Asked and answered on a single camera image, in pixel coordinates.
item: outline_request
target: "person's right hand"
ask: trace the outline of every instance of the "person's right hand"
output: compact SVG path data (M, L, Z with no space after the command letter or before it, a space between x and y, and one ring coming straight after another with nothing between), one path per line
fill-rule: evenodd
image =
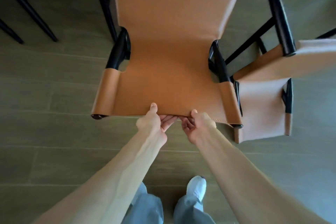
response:
M196 110L192 110L191 118L184 116L179 118L182 121L182 129L192 144L199 138L208 137L210 128L216 128L216 123L205 112L197 113Z

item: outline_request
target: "forearm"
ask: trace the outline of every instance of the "forearm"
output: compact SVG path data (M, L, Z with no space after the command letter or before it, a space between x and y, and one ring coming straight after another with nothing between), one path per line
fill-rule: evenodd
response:
M164 144L138 132L76 191L44 213L37 224L120 224L137 188Z
M241 224L327 223L275 187L215 128L196 142Z

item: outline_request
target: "gray pants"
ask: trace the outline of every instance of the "gray pants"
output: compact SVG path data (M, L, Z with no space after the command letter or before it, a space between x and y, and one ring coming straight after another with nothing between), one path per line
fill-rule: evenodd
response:
M163 224L161 199L151 194L139 196L122 224ZM183 196L174 210L174 224L215 224L195 196Z

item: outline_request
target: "person's right arm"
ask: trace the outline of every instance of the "person's right arm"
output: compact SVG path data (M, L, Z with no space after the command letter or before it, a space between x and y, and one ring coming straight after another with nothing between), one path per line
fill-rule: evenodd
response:
M204 157L239 223L328 223L272 184L206 113L193 110L191 116L180 117L182 128Z

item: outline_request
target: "floor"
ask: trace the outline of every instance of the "floor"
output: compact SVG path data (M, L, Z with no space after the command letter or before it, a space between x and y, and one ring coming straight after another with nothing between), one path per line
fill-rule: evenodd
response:
M103 167L136 132L133 117L90 117L100 75L113 46L98 0L29 0L60 39L53 43L15 0L0 0L0 18L25 41L0 31L0 216L30 223ZM336 26L336 0L283 0L295 39ZM238 0L219 45L227 58L270 12L267 0ZM263 36L277 44L274 29ZM255 45L228 67L255 59ZM294 80L291 137L237 145L281 188L336 223L336 72ZM218 127L232 138L232 132ZM216 223L237 223L202 157L177 122L145 177L162 198L165 223L194 175L204 175L205 211Z

